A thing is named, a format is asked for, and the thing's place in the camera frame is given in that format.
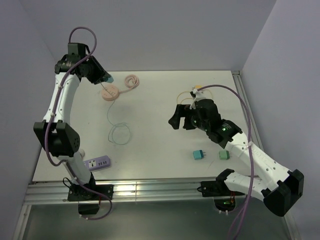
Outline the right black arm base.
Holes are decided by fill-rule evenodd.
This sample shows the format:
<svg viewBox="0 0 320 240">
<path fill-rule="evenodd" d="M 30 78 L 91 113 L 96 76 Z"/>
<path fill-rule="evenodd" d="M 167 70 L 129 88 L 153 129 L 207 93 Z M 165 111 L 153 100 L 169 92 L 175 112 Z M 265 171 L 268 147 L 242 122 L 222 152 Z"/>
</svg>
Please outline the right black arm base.
<svg viewBox="0 0 320 240">
<path fill-rule="evenodd" d="M 222 212 L 233 211 L 236 207 L 236 196 L 244 196 L 244 193 L 229 190 L 223 182 L 217 180 L 201 181 L 196 189 L 203 198 L 214 198 L 215 207 Z"/>
</svg>

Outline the teal charger plug with cable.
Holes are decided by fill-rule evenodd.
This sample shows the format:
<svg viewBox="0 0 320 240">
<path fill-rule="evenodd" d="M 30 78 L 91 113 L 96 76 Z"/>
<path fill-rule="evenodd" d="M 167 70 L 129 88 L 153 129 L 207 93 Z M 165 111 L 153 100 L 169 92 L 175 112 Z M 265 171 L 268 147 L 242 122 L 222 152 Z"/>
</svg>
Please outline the teal charger plug with cable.
<svg viewBox="0 0 320 240">
<path fill-rule="evenodd" d="M 114 82 L 114 79 L 113 79 L 112 76 L 111 76 L 111 77 L 105 77 L 105 78 L 104 78 L 104 82 L 106 82 L 106 83 L 113 83 L 113 82 Z"/>
</svg>

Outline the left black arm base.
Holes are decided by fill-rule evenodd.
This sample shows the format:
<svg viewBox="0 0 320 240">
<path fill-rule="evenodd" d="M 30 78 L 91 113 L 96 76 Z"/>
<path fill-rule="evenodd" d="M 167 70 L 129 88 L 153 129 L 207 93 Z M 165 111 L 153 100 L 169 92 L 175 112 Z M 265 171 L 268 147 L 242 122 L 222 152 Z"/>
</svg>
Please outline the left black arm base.
<svg viewBox="0 0 320 240">
<path fill-rule="evenodd" d="M 83 184 L 84 187 L 94 191 L 88 191 L 72 183 L 70 179 L 64 177 L 62 183 L 68 188 L 68 202 L 78 202 L 78 213 L 80 215 L 95 215 L 98 213 L 102 201 L 111 201 L 114 193 L 113 184 L 96 184 L 93 175 L 89 183 Z"/>
</svg>

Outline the round pink power strip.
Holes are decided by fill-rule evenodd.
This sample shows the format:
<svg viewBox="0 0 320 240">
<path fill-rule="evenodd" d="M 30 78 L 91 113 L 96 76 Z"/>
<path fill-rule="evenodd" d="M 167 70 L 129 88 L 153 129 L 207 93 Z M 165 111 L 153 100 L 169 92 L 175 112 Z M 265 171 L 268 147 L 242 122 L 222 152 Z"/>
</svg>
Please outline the round pink power strip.
<svg viewBox="0 0 320 240">
<path fill-rule="evenodd" d="M 115 101 L 119 95 L 119 89 L 113 84 L 102 85 L 102 90 L 100 92 L 101 97 L 108 102 Z"/>
</svg>

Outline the blue adapter plug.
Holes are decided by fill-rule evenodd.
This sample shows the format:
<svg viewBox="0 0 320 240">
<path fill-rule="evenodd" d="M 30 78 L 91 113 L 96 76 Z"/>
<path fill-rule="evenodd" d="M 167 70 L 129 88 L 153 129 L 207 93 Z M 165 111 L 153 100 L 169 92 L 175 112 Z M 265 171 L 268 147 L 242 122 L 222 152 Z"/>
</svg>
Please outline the blue adapter plug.
<svg viewBox="0 0 320 240">
<path fill-rule="evenodd" d="M 199 150 L 193 151 L 192 155 L 194 160 L 201 160 L 206 156 L 206 153 L 203 150 L 199 149 Z"/>
</svg>

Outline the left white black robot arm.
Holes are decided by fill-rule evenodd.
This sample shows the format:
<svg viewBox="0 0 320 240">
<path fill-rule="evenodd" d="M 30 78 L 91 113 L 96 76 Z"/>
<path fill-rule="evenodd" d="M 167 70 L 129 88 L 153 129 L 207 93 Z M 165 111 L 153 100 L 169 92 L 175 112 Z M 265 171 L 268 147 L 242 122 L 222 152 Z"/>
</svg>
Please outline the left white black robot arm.
<svg viewBox="0 0 320 240">
<path fill-rule="evenodd" d="M 79 152 L 80 136 L 71 127 L 71 109 L 83 78 L 94 85 L 111 83 L 113 78 L 92 56 L 86 44 L 69 42 L 67 50 L 54 67 L 55 84 L 48 110 L 42 121 L 34 123 L 33 131 L 49 162 L 55 167 L 63 165 L 72 183 L 82 184 L 79 194 L 91 200 L 96 197 L 98 188 L 91 183 L 92 174 Z"/>
</svg>

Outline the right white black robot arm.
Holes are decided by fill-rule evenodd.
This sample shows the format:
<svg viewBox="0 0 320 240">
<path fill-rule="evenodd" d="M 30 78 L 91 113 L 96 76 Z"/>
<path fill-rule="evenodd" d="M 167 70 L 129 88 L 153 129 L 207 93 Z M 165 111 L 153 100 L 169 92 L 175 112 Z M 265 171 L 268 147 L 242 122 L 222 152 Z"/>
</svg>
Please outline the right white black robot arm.
<svg viewBox="0 0 320 240">
<path fill-rule="evenodd" d="M 220 194 L 227 195 L 231 191 L 247 194 L 261 200 L 278 217 L 283 217 L 303 195 L 303 173 L 281 165 L 252 143 L 240 127 L 221 117 L 213 100 L 202 99 L 194 105 L 178 104 L 168 123 L 177 130 L 181 118 L 184 118 L 185 130 L 204 131 L 212 142 L 232 153 L 259 176 L 259 179 L 250 178 L 226 169 L 215 179 Z"/>
</svg>

